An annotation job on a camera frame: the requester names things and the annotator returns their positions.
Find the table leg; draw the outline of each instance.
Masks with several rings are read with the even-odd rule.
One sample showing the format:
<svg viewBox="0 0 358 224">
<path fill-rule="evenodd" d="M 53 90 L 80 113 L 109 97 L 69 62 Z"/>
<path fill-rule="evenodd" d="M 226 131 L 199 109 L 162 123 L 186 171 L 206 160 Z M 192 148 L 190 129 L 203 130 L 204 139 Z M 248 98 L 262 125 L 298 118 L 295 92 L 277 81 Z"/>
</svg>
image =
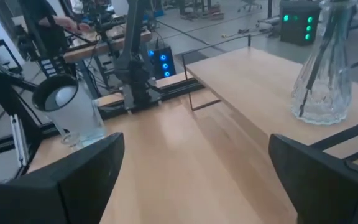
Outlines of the table leg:
<svg viewBox="0 0 358 224">
<path fill-rule="evenodd" d="M 104 72 L 104 67 L 102 66 L 102 63 L 100 62 L 99 57 L 95 56 L 93 58 L 94 58 L 94 61 L 96 62 L 96 65 L 98 66 L 99 73 L 102 76 L 104 84 L 106 85 L 107 88 L 109 88 L 110 87 L 109 80 L 108 80 L 106 73 Z"/>
<path fill-rule="evenodd" d="M 94 85 L 92 78 L 91 78 L 90 71 L 86 67 L 84 61 L 81 60 L 81 61 L 77 62 L 77 64 L 78 64 L 78 68 L 80 69 L 82 76 L 84 77 L 86 85 L 88 86 L 88 89 L 89 89 L 89 92 L 91 93 L 92 99 L 95 100 L 97 98 L 100 98 L 101 96 L 98 93 L 98 91 L 96 90 L 97 87 Z"/>
</svg>

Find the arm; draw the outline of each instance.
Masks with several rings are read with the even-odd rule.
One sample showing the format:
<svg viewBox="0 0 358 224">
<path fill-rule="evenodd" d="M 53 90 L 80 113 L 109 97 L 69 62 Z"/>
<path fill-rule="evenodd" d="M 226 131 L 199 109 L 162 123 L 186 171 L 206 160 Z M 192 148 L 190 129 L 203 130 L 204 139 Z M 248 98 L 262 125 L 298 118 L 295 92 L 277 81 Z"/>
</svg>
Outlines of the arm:
<svg viewBox="0 0 358 224">
<path fill-rule="evenodd" d="M 66 16 L 52 16 L 55 20 L 56 25 L 65 28 L 71 32 L 90 32 L 91 27 L 88 24 L 80 23 L 77 24 L 73 19 Z M 50 26 L 48 18 L 44 17 L 43 19 L 39 20 L 38 22 L 41 26 Z"/>
</svg>

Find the concrete floor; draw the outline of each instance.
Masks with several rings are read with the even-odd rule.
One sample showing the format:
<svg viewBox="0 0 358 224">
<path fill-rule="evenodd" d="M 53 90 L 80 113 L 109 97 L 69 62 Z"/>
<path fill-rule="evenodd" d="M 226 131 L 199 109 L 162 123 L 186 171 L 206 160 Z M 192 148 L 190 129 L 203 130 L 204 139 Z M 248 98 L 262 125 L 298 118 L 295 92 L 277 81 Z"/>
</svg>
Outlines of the concrete floor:
<svg viewBox="0 0 358 224">
<path fill-rule="evenodd" d="M 175 55 L 205 47 L 205 43 L 217 44 L 225 40 L 221 37 L 223 34 L 231 35 L 235 34 L 238 29 L 254 28 L 258 19 L 266 18 L 267 1 L 260 1 L 260 3 L 264 5 L 262 10 L 254 9 L 251 12 L 237 12 L 238 7 L 242 5 L 239 0 L 220 1 L 221 9 L 225 12 L 224 20 L 220 21 L 209 21 L 204 19 L 185 21 L 180 19 L 177 9 L 167 10 L 165 15 L 159 17 L 158 20 L 187 33 L 191 37 L 162 24 L 157 29 L 157 32 L 163 37 L 163 42 L 171 46 L 172 52 Z M 273 15 L 278 14 L 278 3 L 279 1 L 274 1 Z M 156 40 L 159 35 L 154 35 L 154 40 Z M 229 52 L 245 47 L 246 45 L 247 39 L 239 39 L 221 44 L 215 49 L 202 50 L 201 53 L 207 57 L 213 57 L 223 52 Z M 266 38 L 264 35 L 253 37 L 252 46 L 298 63 L 303 63 L 307 59 L 311 49 L 311 47 L 298 47 L 292 44 L 286 44 L 280 42 L 278 38 Z M 358 29 L 351 31 L 349 34 L 347 53 L 350 63 L 358 61 Z M 175 65 L 177 72 L 183 71 L 179 62 L 175 62 Z M 27 63 L 24 65 L 24 75 L 26 80 L 30 80 L 36 84 L 45 79 L 45 75 L 39 73 L 39 67 L 34 63 Z M 358 82 L 358 68 L 351 70 L 351 76 L 355 82 Z M 31 96 L 32 94 L 30 92 L 22 92 L 22 97 L 29 102 L 30 105 Z M 49 122 L 44 115 L 38 112 L 36 113 L 43 123 Z M 8 134 L 11 134 L 9 117 L 3 112 L 0 106 L 0 137 Z M 0 155 L 0 181 L 12 176 L 12 170 L 18 169 L 15 154 L 12 152 L 13 151 L 6 152 L 5 154 Z"/>
</svg>

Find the light wood tabletop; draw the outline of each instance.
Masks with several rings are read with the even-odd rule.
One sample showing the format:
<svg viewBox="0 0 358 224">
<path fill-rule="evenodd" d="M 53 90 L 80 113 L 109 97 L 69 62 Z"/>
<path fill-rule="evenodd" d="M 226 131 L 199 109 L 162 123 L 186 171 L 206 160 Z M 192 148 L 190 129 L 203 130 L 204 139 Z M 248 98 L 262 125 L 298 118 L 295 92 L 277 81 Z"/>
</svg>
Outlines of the light wood tabletop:
<svg viewBox="0 0 358 224">
<path fill-rule="evenodd" d="M 108 37 L 115 37 L 117 35 L 121 35 L 125 33 L 125 27 L 123 26 L 116 26 L 113 29 L 107 31 L 107 35 Z M 97 33 L 96 32 L 92 32 L 92 33 L 88 33 L 88 34 L 83 34 L 83 37 L 90 40 L 90 41 L 95 41 L 96 40 L 96 36 Z M 152 33 L 148 30 L 144 31 L 141 34 L 140 37 L 140 41 L 142 42 L 148 42 L 152 39 Z M 124 48 L 124 41 L 125 38 L 119 38 L 117 40 L 112 40 L 112 46 L 114 49 L 118 49 L 121 50 L 122 48 Z M 73 46 L 79 46 L 79 45 L 83 45 L 85 44 L 85 42 L 83 40 L 80 39 L 75 39 L 73 42 Z M 75 63 L 78 62 L 80 60 L 84 60 L 87 58 L 92 57 L 92 55 L 99 55 L 99 54 L 106 54 L 109 52 L 108 46 L 106 43 L 100 43 L 96 46 L 90 46 L 90 47 L 85 47 L 83 49 L 79 49 L 79 50 L 74 50 L 71 52 L 67 52 L 64 54 L 63 58 L 65 59 L 65 61 L 67 63 Z"/>
<path fill-rule="evenodd" d="M 264 52 L 255 49 L 251 51 L 256 52 L 248 56 L 253 60 L 250 66 L 254 66 L 255 70 L 261 64 L 270 68 L 270 72 L 277 71 L 280 66 L 295 73 L 300 68 L 298 64 Z M 246 60 L 249 59 L 241 51 L 233 54 L 241 56 L 241 63 L 247 64 Z M 264 57 L 264 62 L 255 60 L 255 57 L 261 56 Z M 215 79 L 210 83 L 211 86 L 218 86 L 218 82 L 230 85 L 237 95 L 244 94 L 242 88 L 252 86 L 249 83 L 239 83 L 244 79 L 236 80 L 233 84 L 224 81 L 224 77 L 230 78 L 233 72 L 247 75 L 249 70 L 241 70 L 243 65 L 228 62 L 232 67 L 225 70 L 215 67 L 219 65 L 219 60 L 210 62 L 207 65 L 204 61 L 196 64 L 203 64 L 210 75 L 223 71 L 219 73 L 222 79 Z M 190 66 L 192 75 L 197 78 L 200 74 L 195 72 L 195 68 Z M 171 82 L 177 82 L 180 77 L 184 78 L 184 75 L 180 74 Z M 269 81 L 262 75 L 253 78 L 247 82 L 261 85 L 260 80 Z M 280 81 L 279 77 L 269 81 L 272 82 L 279 82 L 284 86 L 293 85 Z M 280 89 L 275 87 L 273 91 L 285 96 L 286 91 Z M 223 100 L 222 95 L 227 92 L 214 90 L 212 94 L 208 90 L 197 91 L 192 93 L 193 104 L 197 106 L 207 103 L 216 97 Z M 260 94 L 252 92 L 250 95 L 257 100 Z M 225 103 L 192 112 L 188 96 L 181 96 L 140 113 L 105 121 L 109 134 L 124 133 L 126 153 L 101 223 L 295 224 L 296 211 L 274 171 L 267 148 L 261 144 L 267 131 L 281 129 L 277 128 L 276 123 L 264 133 L 261 128 L 260 139 L 257 139 L 253 132 L 256 128 L 249 126 L 250 121 L 244 118 L 239 108 L 254 110 L 251 114 L 259 113 L 262 117 L 266 116 L 266 111 L 253 108 L 252 100 L 247 100 L 251 103 L 248 107 L 233 106 L 227 100 L 224 101 Z M 296 121 L 289 121 L 289 125 L 294 125 L 292 123 Z M 314 141 L 314 138 L 301 140 Z M 60 136 L 44 140 L 29 172 L 70 153 L 72 151 L 69 148 L 60 144 Z"/>
<path fill-rule="evenodd" d="M 306 124 L 291 111 L 291 91 L 302 65 L 246 47 L 187 66 L 218 98 L 242 115 L 250 136 L 267 149 L 271 134 L 313 144 L 358 124 L 358 83 L 345 121 L 331 126 Z M 358 137 L 325 150 L 338 158 L 358 151 Z"/>
</svg>

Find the hand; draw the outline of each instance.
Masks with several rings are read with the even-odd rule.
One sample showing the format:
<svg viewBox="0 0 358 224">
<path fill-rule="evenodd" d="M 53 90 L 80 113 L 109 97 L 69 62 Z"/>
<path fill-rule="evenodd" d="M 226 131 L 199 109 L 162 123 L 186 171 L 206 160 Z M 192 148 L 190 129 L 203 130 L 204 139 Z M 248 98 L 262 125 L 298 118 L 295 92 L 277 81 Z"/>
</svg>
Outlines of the hand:
<svg viewBox="0 0 358 224">
<path fill-rule="evenodd" d="M 70 31 L 70 32 L 74 32 L 74 33 L 79 32 L 79 30 L 77 28 L 77 23 L 74 22 L 74 20 L 71 19 L 70 17 L 61 18 L 61 24 L 60 25 L 63 28 L 65 28 L 66 30 Z"/>
<path fill-rule="evenodd" d="M 80 23 L 78 24 L 78 28 L 81 32 L 91 32 L 91 27 L 86 23 Z"/>
</svg>

